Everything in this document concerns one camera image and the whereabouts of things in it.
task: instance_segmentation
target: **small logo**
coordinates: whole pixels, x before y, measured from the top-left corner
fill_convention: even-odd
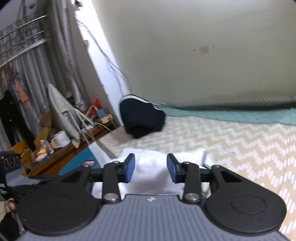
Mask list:
[[[147,198],[147,201],[149,201],[149,202],[154,202],[155,200],[156,200],[155,197],[149,197],[149,198]]]

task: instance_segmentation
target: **wooden table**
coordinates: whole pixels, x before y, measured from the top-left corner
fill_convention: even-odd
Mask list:
[[[107,123],[106,126],[112,130],[112,123]],[[101,138],[105,134],[109,133],[107,129],[102,126],[94,127],[89,131],[89,134],[94,137],[95,140]],[[90,143],[93,142],[92,138],[85,135]],[[33,169],[28,176],[36,175],[56,175],[58,172],[78,153],[88,146],[88,143],[81,141],[79,148],[75,148],[72,143],[68,146],[54,152],[48,159],[41,163],[35,163]]]

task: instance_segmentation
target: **black circular pad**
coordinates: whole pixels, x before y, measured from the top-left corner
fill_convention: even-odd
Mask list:
[[[250,181],[227,183],[206,200],[205,207],[218,226],[247,235],[277,230],[286,216],[278,195]]]
[[[98,212],[96,199],[71,183],[45,185],[25,196],[17,213],[25,229],[43,235],[63,235],[90,223]]]

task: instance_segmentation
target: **gray curtain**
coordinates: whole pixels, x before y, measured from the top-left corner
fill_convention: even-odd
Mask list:
[[[0,36],[3,36],[22,24],[49,13],[48,17],[34,21],[0,40],[0,54],[25,40],[22,44],[1,55],[0,62],[2,63],[32,43],[52,36],[50,41],[27,51],[7,64],[20,74],[25,83],[29,107],[26,108],[21,101],[18,101],[18,105],[28,128],[34,136],[42,128],[39,125],[39,118],[49,110],[47,101],[49,83],[56,86],[64,96],[69,91],[73,93],[76,104],[82,100],[88,100],[72,54],[70,27],[67,21],[68,11],[71,11],[71,9],[68,9],[68,6],[64,0],[52,0],[48,2],[47,8],[33,15],[23,17],[22,12],[25,14],[25,11],[20,11],[20,20],[0,31]],[[3,85],[0,83],[0,99],[3,97],[4,91]],[[15,136],[17,140],[21,138],[18,132],[15,133]],[[10,143],[0,121],[0,150],[7,150],[8,148],[10,148]]]

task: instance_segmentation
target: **white towel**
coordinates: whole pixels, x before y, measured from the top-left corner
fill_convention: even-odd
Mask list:
[[[174,184],[166,165],[166,154],[152,151],[126,148],[117,161],[123,162],[129,153],[135,154],[136,165],[130,183],[120,183],[121,198],[126,194],[179,194],[182,196],[184,184]],[[200,168],[205,163],[212,166],[212,160],[206,155],[205,149],[197,149],[191,152],[173,153],[179,162],[189,161],[198,164]],[[102,183],[95,183],[92,195],[102,198]]]

